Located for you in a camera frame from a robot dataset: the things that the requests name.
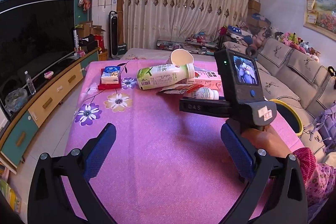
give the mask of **storage box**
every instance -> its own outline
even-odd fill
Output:
[[[254,13],[259,13],[260,11],[253,9],[253,8],[249,8],[247,9],[247,16],[253,15]]]
[[[255,0],[249,0],[249,9],[257,10],[257,13],[260,12],[261,4]]]

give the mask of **pillow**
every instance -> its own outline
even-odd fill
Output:
[[[320,87],[327,76],[327,70],[311,57],[295,50],[292,51],[287,66],[310,84]]]
[[[259,76],[261,86],[263,88],[263,93],[267,100],[292,98],[296,101],[300,101],[300,97],[298,97],[294,92],[289,89],[289,87],[287,87],[284,83],[282,83],[274,76],[263,71],[259,71]]]
[[[268,71],[275,76],[292,50],[291,47],[273,38],[268,38],[262,51],[259,52],[257,59],[261,65],[266,67]]]

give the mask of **floor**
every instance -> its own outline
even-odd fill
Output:
[[[29,189],[37,160],[43,152],[52,157],[64,155],[82,85],[83,80],[63,99],[63,104],[53,110],[29,144],[24,154],[26,162],[19,165],[16,175],[11,173],[9,176],[9,184],[22,198],[20,217],[25,223]]]

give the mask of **barcode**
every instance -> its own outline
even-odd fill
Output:
[[[150,85],[151,82],[149,80],[142,80],[141,85]]]

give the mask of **screw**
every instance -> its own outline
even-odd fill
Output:
[[[71,155],[77,156],[81,151],[78,148],[71,150]]]
[[[260,156],[266,156],[266,151],[265,151],[264,149],[259,149],[259,150],[258,150],[258,154],[259,154]]]
[[[296,157],[293,154],[289,154],[289,159],[290,160],[296,160]]]
[[[43,153],[43,154],[41,154],[40,159],[41,160],[45,160],[47,157],[48,157],[48,154],[47,153]]]

